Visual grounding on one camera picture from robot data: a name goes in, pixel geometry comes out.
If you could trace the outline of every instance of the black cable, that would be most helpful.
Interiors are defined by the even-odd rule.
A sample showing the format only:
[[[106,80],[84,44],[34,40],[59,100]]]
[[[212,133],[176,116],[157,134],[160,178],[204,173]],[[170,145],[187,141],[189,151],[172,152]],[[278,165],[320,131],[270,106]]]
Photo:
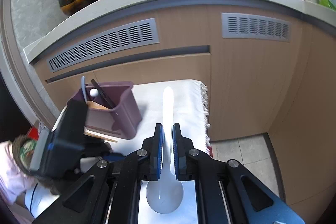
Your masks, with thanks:
[[[31,200],[30,200],[30,213],[31,213],[31,215],[33,215],[32,214],[32,203],[33,203],[33,197],[34,197],[34,193],[35,193],[35,190],[36,190],[36,187],[37,187],[37,184],[35,185],[35,187],[34,187],[34,190],[33,190],[33,193],[31,194]]]

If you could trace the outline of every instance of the metal bolt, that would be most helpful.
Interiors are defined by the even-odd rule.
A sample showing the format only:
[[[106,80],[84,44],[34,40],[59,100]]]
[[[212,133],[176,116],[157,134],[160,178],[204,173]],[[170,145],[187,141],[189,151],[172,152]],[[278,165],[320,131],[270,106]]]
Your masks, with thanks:
[[[97,162],[97,166],[99,168],[104,168],[104,167],[107,166],[107,161],[106,160],[100,160],[100,161]]]
[[[239,165],[239,162],[236,161],[236,160],[229,160],[229,166],[233,167],[233,168],[236,168],[238,167]]]
[[[146,156],[147,155],[147,151],[144,149],[139,149],[137,152],[137,155],[140,157]]]
[[[197,156],[199,153],[200,152],[197,149],[195,149],[195,148],[189,150],[189,154],[191,156]]]

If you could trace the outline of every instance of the white tablecloth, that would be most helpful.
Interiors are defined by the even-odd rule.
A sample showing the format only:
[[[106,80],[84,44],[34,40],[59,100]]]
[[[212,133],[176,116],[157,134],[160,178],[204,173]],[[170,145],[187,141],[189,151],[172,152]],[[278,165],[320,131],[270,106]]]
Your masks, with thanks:
[[[160,83],[135,85],[133,94],[142,114],[142,121],[137,128],[137,134],[132,140],[116,139],[118,143],[109,142],[115,152],[124,155],[141,148],[145,138],[152,137],[155,124],[162,123],[163,90],[170,86],[174,91],[174,123],[179,123],[182,136],[192,139],[194,147],[209,153],[206,135],[207,98],[205,86],[196,80],[177,80]],[[183,182],[184,197],[181,205],[170,214],[159,214],[153,211],[146,199],[147,182],[142,183],[140,191],[139,224],[145,223],[197,223],[196,197],[194,182]],[[32,189],[26,193],[26,206],[30,207]],[[33,197],[31,212],[37,217],[57,196],[38,185]]]

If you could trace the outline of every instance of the plastic bin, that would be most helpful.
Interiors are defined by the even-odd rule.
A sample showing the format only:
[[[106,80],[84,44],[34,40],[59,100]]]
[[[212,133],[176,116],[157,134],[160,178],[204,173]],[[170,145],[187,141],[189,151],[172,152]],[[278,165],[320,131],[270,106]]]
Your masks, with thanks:
[[[86,128],[117,138],[127,140],[134,138],[142,117],[132,93],[133,83],[108,82],[99,83],[99,85],[116,104],[116,107],[109,110],[89,108],[85,122]],[[92,84],[86,84],[85,87],[88,101],[108,107],[100,95],[96,98],[90,96],[90,90],[94,88]],[[84,101],[82,90],[80,89],[72,98]]]

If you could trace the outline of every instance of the tile floor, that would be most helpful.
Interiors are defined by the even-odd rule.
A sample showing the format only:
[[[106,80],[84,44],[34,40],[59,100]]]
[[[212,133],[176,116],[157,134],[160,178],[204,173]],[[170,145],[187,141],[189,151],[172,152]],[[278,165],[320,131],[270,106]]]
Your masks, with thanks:
[[[215,160],[236,159],[279,196],[273,163],[263,135],[210,142]]]

